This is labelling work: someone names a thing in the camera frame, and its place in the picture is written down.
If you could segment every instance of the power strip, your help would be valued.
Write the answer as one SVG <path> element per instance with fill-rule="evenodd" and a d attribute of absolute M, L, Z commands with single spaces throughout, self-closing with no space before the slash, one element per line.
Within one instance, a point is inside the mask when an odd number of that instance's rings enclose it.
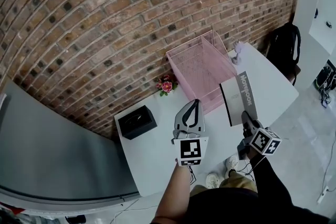
<path fill-rule="evenodd" d="M 317 200 L 317 203 L 320 204 L 323 200 L 323 198 L 325 197 L 327 191 L 329 190 L 328 186 L 326 186 L 321 194 L 321 196 L 319 197 L 319 199 Z"/>

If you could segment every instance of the gray partition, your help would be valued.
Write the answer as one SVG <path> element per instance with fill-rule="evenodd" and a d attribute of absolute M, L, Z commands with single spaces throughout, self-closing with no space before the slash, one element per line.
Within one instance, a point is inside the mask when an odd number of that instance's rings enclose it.
<path fill-rule="evenodd" d="M 54 201 L 138 192 L 121 145 L 58 115 L 9 81 L 0 110 L 0 189 Z"/>

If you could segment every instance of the white shoe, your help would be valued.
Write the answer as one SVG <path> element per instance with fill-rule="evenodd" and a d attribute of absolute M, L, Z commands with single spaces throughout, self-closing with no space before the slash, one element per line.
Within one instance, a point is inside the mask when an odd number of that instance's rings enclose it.
<path fill-rule="evenodd" d="M 232 155 L 231 157 L 226 159 L 226 173 L 225 178 L 229 177 L 229 172 L 233 170 L 237 170 L 239 164 L 239 158 L 237 155 Z"/>
<path fill-rule="evenodd" d="M 205 186 L 208 189 L 219 187 L 219 177 L 215 173 L 208 174 L 205 179 Z"/>

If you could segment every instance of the pink wire basket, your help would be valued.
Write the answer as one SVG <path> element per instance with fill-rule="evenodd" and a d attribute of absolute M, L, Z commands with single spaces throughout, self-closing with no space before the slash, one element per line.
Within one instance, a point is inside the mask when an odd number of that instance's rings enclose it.
<path fill-rule="evenodd" d="M 187 98 L 200 99 L 204 114 L 224 103 L 219 84 L 237 71 L 218 33 L 211 30 L 166 54 Z"/>

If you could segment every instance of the brick wall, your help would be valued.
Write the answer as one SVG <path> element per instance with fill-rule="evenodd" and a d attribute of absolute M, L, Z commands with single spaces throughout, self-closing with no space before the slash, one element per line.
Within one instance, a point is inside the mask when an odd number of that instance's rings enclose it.
<path fill-rule="evenodd" d="M 296 0 L 0 0 L 0 76 L 111 137 L 113 116 L 156 91 L 165 52 L 218 31 L 262 44 Z"/>

